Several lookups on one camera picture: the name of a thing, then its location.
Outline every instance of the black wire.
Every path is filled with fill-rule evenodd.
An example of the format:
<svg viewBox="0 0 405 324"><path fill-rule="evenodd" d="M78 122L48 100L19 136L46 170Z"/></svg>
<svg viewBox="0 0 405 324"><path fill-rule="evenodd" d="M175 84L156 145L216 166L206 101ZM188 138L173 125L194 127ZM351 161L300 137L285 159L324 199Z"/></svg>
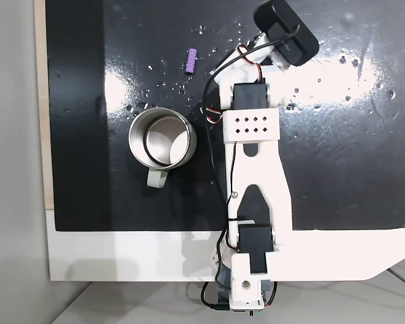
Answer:
<svg viewBox="0 0 405 324"><path fill-rule="evenodd" d="M207 301L205 300L205 290L206 290L208 284L209 284L209 282L206 281L206 282L204 283L204 286L203 286L202 289L201 289L201 301L202 301L202 303L203 303L205 306L207 306L207 307L213 309L213 308L215 308L215 305L214 305L214 304L211 304L210 302L207 302Z"/></svg>
<svg viewBox="0 0 405 324"><path fill-rule="evenodd" d="M207 96L209 94L209 89L210 89L210 85L211 83L214 81L214 79L216 78L216 76L221 73L224 69L228 68L230 65L234 64L235 62L241 60L243 57L246 57L247 55L254 53L255 51L258 51L260 49L263 49L265 47L269 47L269 46L274 46L277 45L279 43L282 43L290 38L292 38L293 36L295 36L298 31L300 29L300 25L297 25L296 30L291 33L291 34L287 34L284 37L275 40L273 42L270 43L266 43L257 47L254 47L253 49L250 49L249 51L233 58L231 61L225 63L223 66L219 67L217 69L217 71L209 78L209 80L207 81L205 88L204 88L204 93L202 94L202 114L204 115L204 125L205 125L205 132L206 132L206 137L207 137L207 144L209 146L209 154L210 154L210 163L211 163L211 171L213 173L213 181L216 185L216 189L219 193L219 197L221 199L222 202L222 206L223 206L223 210L224 210L224 217L225 217L225 227L221 232L221 235L219 236L219 239L216 242L216 253L217 253L217 259L218 259L218 266L217 266L217 271L216 271L216 275L215 275L215 281L218 285L220 285L222 288L228 289L230 290L230 287L225 286L224 284L222 284L221 282L219 282L218 277L219 274L221 272L221 265L222 265L222 256L221 256L221 242L222 239L227 231L227 227L228 227L228 201L225 199L225 197L223 196L223 192L222 192L222 188L221 188L221 184L219 183L219 180L217 179L216 176L216 169L215 169L215 160L213 157L213 145L211 143L211 137L210 137L210 130L209 127L207 125Z"/></svg>
<svg viewBox="0 0 405 324"><path fill-rule="evenodd" d="M277 291L277 281L275 281L275 284L274 284L274 286L273 286L273 291L271 292L270 299L269 299L269 301L266 303L266 306L270 306L271 303L275 300L276 291Z"/></svg>

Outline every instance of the black tabletop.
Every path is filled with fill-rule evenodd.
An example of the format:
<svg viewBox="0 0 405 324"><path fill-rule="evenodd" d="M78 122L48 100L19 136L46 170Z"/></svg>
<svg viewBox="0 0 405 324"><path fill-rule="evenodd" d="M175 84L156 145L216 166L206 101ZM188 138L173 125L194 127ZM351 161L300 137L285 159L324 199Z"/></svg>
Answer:
<svg viewBox="0 0 405 324"><path fill-rule="evenodd" d="M288 2L320 41L288 72L280 107L294 229L405 227L405 1ZM198 103L209 71L257 35L259 3L47 0L57 230L221 229ZM156 105L185 115L198 136L160 190L128 146L132 120ZM212 134L224 185L221 126Z"/></svg>

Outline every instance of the cable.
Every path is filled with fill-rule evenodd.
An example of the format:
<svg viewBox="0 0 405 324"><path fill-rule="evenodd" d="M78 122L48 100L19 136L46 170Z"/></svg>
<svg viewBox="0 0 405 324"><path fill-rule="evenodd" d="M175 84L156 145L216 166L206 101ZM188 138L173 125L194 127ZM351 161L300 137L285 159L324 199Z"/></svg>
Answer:
<svg viewBox="0 0 405 324"><path fill-rule="evenodd" d="M277 291L277 281L275 281L275 284L273 285L273 291L271 292L269 301L264 306L267 307L271 305L271 303L275 300L276 291Z"/></svg>
<svg viewBox="0 0 405 324"><path fill-rule="evenodd" d="M209 284L209 282L206 281L206 282L204 283L204 285L202 286L202 289L201 289L201 301L202 301L202 303L203 303L205 306L207 306L207 307L209 307L209 308L211 308L211 309L214 309L214 308L215 308L215 305L214 305L214 304L211 304L210 302L207 302L207 301L205 300L205 290L206 290L208 284Z"/></svg>
<svg viewBox="0 0 405 324"><path fill-rule="evenodd" d="M240 47L243 47L244 49L246 49L246 52L248 51L246 46L244 46L243 44L240 44L237 46L237 52L239 54L243 54L243 52L240 50ZM256 68L258 69L259 82L262 82L263 81L263 71L261 69L261 65L259 65L258 63L252 62L251 60L247 59L246 56L243 57L243 61L245 61L247 64L256 66Z"/></svg>
<svg viewBox="0 0 405 324"><path fill-rule="evenodd" d="M212 108L212 107L206 107L206 110L207 111L210 111L211 113L214 113L214 114L216 114L216 115L219 115L220 117L218 118L218 119L213 119L212 117L210 117L209 115L207 115L207 121L210 123L210 124L217 124L217 123L219 123L220 121L221 121L221 119L222 119L222 110L217 110L217 109L214 109L214 108ZM201 112L201 114L203 114L204 115L204 113L203 113L203 107L200 107L200 112Z"/></svg>
<svg viewBox="0 0 405 324"><path fill-rule="evenodd" d="M230 188L231 192L230 192L228 200L227 200L227 205L229 205L229 203L230 203L231 195L232 195L232 192L233 192L233 190L232 190L232 179L233 179L234 165L236 164L236 153L237 153L237 142L234 142L234 147L233 147L233 150L232 150L231 172L229 173L229 188ZM226 232L226 235L225 235L225 241L226 241L227 246L229 248L231 248L232 250L238 250L238 246L232 246L230 244L230 240L228 238L228 223L227 223L227 232Z"/></svg>
<svg viewBox="0 0 405 324"><path fill-rule="evenodd" d="M206 281L204 283L204 285L202 286L202 289L201 289L201 302L205 306L207 306L207 307L209 307L211 309L215 309L216 311L229 311L230 310L230 305L229 304L220 304L220 303L211 304L210 302L207 302L205 300L205 290L206 290L208 284L209 284L209 282Z"/></svg>
<svg viewBox="0 0 405 324"><path fill-rule="evenodd" d="M219 75L219 73L221 73L224 69L228 68L229 66L231 66L232 64L234 64L235 62L241 60L243 57L246 57L247 55L254 53L260 49L263 49L265 47L269 47L269 46L275 46L279 43L282 43L292 37L294 37L298 31L300 29L300 25L297 25L297 28L295 29L295 31L293 33L287 34L284 37L275 40L273 42L270 43L266 43L257 47L254 47L253 49L247 51L246 53L243 53L235 58L233 58L231 61L225 63L223 66L219 67L217 69L217 71L215 73L213 73L213 75L209 78L209 80L207 81L205 88L204 88L204 92L202 94L202 113L204 115L204 120L207 120L207 97L209 95L209 89L210 89L210 85L211 83L214 81L214 79L216 78L216 76ZM207 125L207 122L204 122L205 125L205 133L206 133L206 137L207 137L207 144L209 146L209 155L210 155L210 164L211 164L211 171L213 173L213 181L216 185L216 189L217 192L219 193L219 197L221 199L222 202L222 206L223 206L223 210L224 210L224 217L225 217L225 227L223 228L221 235L219 236L219 239L216 242L216 253L217 253L217 259L218 259L218 268L217 268L217 272L215 275L215 281L218 285L220 285L222 288L225 289L231 289L230 287L227 287L225 285L223 285L222 283L219 282L218 277L219 277L219 273L221 271L221 264L222 264L222 256L221 256L221 242L222 239L227 231L227 227L228 227L228 205L227 205L227 200L224 198L223 196L223 192L222 192L222 188L221 188L221 184L219 183L219 180L217 179L216 176L216 169L215 169L215 160L214 160L214 156L213 156L213 145L211 143L211 137L210 137L210 130L209 127Z"/></svg>

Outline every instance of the gray floor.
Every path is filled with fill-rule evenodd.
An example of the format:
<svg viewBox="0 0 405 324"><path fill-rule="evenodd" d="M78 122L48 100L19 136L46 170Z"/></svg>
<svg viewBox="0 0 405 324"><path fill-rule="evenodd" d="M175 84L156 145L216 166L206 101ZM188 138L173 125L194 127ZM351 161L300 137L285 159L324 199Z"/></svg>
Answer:
<svg viewBox="0 0 405 324"><path fill-rule="evenodd" d="M405 261L397 270L405 275ZM405 324L405 285L387 271L361 282L282 283L273 306L253 318L205 308L199 301L201 286L92 283L53 324ZM212 298L213 292L208 292L207 298Z"/></svg>

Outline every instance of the metal mug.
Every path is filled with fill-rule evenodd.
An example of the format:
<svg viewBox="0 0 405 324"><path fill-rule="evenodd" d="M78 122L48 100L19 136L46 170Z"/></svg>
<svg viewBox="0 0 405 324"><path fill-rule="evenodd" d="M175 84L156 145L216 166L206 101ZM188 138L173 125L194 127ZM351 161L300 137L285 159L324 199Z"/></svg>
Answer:
<svg viewBox="0 0 405 324"><path fill-rule="evenodd" d="M130 126L129 147L135 158L148 167L147 186L162 188L168 170L185 164L193 156L196 134L180 113L150 108Z"/></svg>

